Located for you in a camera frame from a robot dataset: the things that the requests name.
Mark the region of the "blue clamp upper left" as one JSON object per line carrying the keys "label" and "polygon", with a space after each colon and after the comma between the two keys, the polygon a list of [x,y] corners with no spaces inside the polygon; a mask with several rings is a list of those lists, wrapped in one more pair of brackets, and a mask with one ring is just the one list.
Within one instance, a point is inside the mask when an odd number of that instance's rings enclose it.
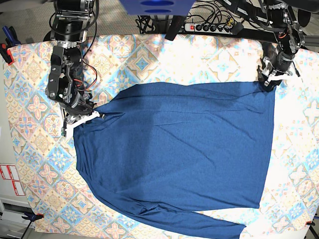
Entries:
{"label": "blue clamp upper left", "polygon": [[4,26],[2,30],[6,35],[5,40],[10,47],[21,45],[21,42],[18,40],[15,28],[13,26]]}

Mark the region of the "black clamp lower left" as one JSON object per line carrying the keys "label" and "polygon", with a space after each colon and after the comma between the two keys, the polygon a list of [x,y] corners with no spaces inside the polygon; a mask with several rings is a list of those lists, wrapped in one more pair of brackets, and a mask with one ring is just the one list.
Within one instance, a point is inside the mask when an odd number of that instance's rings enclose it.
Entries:
{"label": "black clamp lower left", "polygon": [[23,216],[21,216],[25,220],[29,220],[31,222],[35,222],[37,220],[41,220],[44,218],[43,214],[35,214],[35,213],[30,213],[30,212],[24,212]]}

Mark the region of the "patterned tile tablecloth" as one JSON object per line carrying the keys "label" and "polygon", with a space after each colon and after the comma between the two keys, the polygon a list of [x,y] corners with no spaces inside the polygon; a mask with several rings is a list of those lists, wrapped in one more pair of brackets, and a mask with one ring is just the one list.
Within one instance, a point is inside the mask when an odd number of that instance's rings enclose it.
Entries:
{"label": "patterned tile tablecloth", "polygon": [[[178,239],[179,234],[131,220],[102,205],[76,170],[75,148],[61,136],[58,104],[45,93],[53,42],[10,49],[3,65],[10,132],[23,199],[44,215],[36,237],[71,235],[102,239]],[[180,35],[99,36],[83,44],[85,81],[102,105],[138,83],[183,85],[252,81],[262,58],[258,41]],[[259,209],[207,211],[205,215],[244,223],[243,239],[303,239],[319,206],[319,55],[300,50],[292,72],[300,76],[276,89],[275,130],[269,174]]]}

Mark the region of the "white power strip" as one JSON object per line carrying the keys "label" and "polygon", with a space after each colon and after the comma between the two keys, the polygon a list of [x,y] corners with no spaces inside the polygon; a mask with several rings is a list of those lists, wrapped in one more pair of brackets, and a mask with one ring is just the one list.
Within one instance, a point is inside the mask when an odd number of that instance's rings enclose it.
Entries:
{"label": "white power strip", "polygon": [[221,33],[232,34],[231,28],[224,26],[223,24],[200,24],[200,23],[186,23],[184,25],[184,31],[186,32],[198,32],[198,33]]}

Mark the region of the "blue long-sleeve T-shirt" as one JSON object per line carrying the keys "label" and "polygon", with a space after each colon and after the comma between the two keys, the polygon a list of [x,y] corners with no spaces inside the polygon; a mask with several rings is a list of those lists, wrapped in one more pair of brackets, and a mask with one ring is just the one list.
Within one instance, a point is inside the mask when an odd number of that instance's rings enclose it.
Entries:
{"label": "blue long-sleeve T-shirt", "polygon": [[74,129],[76,168],[100,202],[138,222],[237,239],[244,225],[202,212],[259,208],[274,107],[257,82],[134,85]]}

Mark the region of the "black center post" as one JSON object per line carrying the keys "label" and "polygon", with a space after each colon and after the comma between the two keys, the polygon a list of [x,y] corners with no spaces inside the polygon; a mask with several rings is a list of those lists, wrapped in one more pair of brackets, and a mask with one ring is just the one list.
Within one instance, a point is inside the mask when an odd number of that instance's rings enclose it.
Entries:
{"label": "black center post", "polygon": [[186,19],[186,16],[181,16],[181,15],[173,16],[170,26],[165,35],[166,40],[174,41],[175,37],[179,33],[179,30],[183,26],[185,19]]}

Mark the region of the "red black clamp left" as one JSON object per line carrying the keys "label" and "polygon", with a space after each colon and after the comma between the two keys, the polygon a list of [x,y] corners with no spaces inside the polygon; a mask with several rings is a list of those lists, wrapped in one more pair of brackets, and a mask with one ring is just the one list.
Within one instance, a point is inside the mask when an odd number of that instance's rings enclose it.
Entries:
{"label": "red black clamp left", "polygon": [[0,44],[0,54],[8,65],[11,65],[14,63],[12,53],[11,53],[9,47],[6,46],[4,43]]}

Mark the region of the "red white label stickers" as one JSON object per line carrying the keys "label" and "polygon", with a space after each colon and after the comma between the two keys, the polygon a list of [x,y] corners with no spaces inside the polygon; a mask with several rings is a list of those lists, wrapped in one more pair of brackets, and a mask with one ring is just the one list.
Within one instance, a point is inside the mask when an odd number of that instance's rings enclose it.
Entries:
{"label": "red white label stickers", "polygon": [[6,196],[25,195],[14,164],[0,165],[0,193]]}

